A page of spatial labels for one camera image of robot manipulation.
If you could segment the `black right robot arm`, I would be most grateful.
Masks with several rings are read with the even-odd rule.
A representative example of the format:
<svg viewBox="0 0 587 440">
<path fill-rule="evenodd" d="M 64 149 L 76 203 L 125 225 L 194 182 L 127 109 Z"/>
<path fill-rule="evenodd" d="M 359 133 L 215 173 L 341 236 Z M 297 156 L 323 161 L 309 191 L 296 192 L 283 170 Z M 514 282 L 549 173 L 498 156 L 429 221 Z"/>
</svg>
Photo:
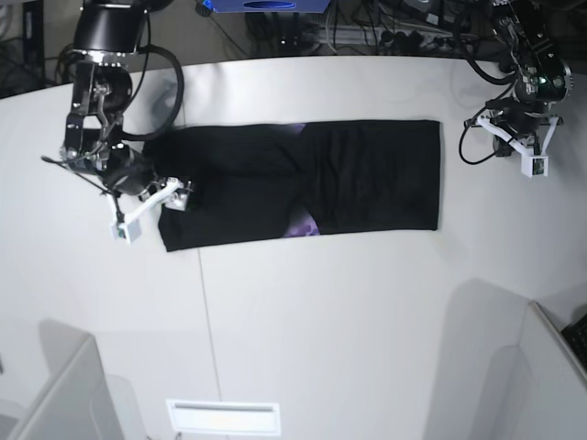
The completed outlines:
<svg viewBox="0 0 587 440">
<path fill-rule="evenodd" d="M 74 33 L 72 51 L 77 60 L 72 100 L 60 156 L 53 163 L 107 196 L 116 226 L 135 218 L 122 213 L 121 195 L 139 198 L 147 210 L 163 204 L 183 211 L 193 190 L 190 181 L 158 173 L 155 164 L 131 147 L 164 134 L 183 104 L 181 63 L 169 50 L 150 42 L 150 16 L 168 6 L 167 1 L 85 1 Z M 121 61 L 151 54 L 171 64 L 177 80 L 175 100 L 160 127 L 131 134 L 123 128 L 124 115 L 140 87 Z"/>
</svg>

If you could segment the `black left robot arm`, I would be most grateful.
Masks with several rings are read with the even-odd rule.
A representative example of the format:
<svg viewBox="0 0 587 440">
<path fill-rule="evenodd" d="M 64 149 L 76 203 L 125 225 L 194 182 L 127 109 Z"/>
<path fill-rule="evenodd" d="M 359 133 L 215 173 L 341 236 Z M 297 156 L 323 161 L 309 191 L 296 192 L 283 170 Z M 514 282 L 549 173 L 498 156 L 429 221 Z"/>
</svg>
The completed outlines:
<svg viewBox="0 0 587 440">
<path fill-rule="evenodd" d="M 478 64 L 461 35 L 464 19 L 477 14 L 487 18 L 494 36 L 504 46 L 499 61 L 502 77 L 492 76 Z M 560 124 L 550 111 L 570 93 L 573 80 L 570 67 L 549 36 L 540 6 L 533 1 L 469 1 L 454 19 L 453 38 L 460 55 L 477 75 L 505 88 L 464 122 L 459 143 L 461 160 L 480 165 L 514 152 L 527 157 L 545 154 Z M 473 127 L 493 136 L 493 152 L 483 159 L 469 160 L 463 154 L 464 137 Z"/>
</svg>

